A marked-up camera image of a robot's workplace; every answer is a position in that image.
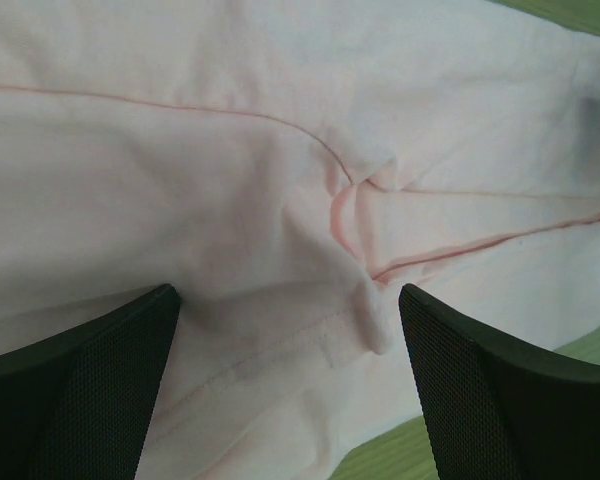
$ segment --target cloth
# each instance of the cloth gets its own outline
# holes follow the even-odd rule
[[[324,479],[418,415],[407,281],[549,348],[600,325],[599,38],[479,0],[0,1],[0,353],[173,284],[138,479]]]

